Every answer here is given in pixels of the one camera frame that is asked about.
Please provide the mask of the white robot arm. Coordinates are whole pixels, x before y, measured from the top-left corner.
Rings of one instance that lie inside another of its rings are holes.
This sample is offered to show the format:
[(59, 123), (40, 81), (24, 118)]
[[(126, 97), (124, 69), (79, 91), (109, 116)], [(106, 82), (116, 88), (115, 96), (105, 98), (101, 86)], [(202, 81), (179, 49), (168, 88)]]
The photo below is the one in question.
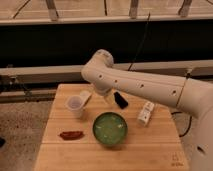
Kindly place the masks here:
[(213, 171), (213, 84), (192, 78), (113, 68), (113, 56), (96, 51), (81, 75), (104, 96), (112, 88), (179, 109), (198, 119), (190, 171)]

